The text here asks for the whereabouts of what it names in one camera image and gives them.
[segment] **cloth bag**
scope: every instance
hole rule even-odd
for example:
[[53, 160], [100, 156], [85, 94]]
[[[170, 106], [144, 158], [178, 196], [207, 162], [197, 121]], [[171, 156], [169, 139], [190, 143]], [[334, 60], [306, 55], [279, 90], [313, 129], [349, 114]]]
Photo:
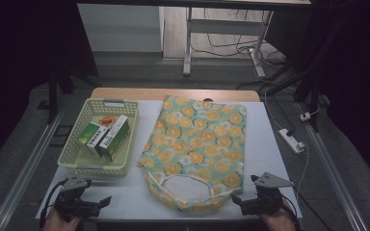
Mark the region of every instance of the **cloth bag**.
[[[139, 161], [151, 193], [179, 211], [201, 211], [241, 191], [246, 113], [241, 105], [168, 96]], [[163, 187], [174, 176], [199, 180], [210, 196], [177, 198]]]

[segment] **electrical outlet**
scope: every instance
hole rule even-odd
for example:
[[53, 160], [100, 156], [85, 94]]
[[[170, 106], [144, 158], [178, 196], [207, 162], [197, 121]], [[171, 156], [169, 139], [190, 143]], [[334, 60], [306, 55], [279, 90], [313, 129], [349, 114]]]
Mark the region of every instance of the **electrical outlet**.
[[291, 149], [294, 151], [294, 153], [299, 154], [304, 151], [304, 143], [297, 142], [296, 139], [294, 139], [293, 136], [287, 136], [287, 129], [281, 129], [278, 131], [278, 133], [281, 135], [281, 137], [287, 142], [287, 144], [291, 147]]

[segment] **black curtain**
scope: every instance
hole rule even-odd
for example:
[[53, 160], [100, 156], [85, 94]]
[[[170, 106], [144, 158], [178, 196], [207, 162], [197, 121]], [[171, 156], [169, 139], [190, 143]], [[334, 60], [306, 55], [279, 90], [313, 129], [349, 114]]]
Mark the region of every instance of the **black curtain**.
[[370, 166], [370, 1], [357, 2], [322, 71], [330, 118]]
[[0, 148], [54, 66], [96, 75], [77, 5], [0, 1]]

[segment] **medicine box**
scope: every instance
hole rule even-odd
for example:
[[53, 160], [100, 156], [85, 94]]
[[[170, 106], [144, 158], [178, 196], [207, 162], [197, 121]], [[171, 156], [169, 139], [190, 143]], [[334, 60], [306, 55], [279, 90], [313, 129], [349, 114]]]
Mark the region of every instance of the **medicine box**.
[[102, 154], [99, 145], [104, 139], [107, 131], [107, 127], [91, 122], [83, 130], [77, 140], [82, 148], [87, 148], [92, 155], [101, 157]]
[[116, 123], [99, 145], [101, 155], [104, 155], [113, 161], [117, 155], [116, 151], [119, 149], [119, 146], [128, 135], [128, 130], [128, 117], [125, 115], [120, 115]]

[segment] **yellow basket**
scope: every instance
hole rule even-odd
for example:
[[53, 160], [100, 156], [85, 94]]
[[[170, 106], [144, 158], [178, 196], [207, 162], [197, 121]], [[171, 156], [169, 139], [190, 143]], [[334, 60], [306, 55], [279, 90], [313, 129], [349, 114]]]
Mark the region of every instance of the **yellow basket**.
[[[58, 159], [58, 165], [72, 173], [94, 176], [124, 176], [128, 172], [131, 152], [139, 118], [138, 101], [89, 98], [78, 116], [66, 145]], [[95, 157], [87, 148], [81, 148], [77, 137], [90, 122], [98, 122], [103, 116], [127, 116], [129, 134], [110, 162], [106, 158]]]

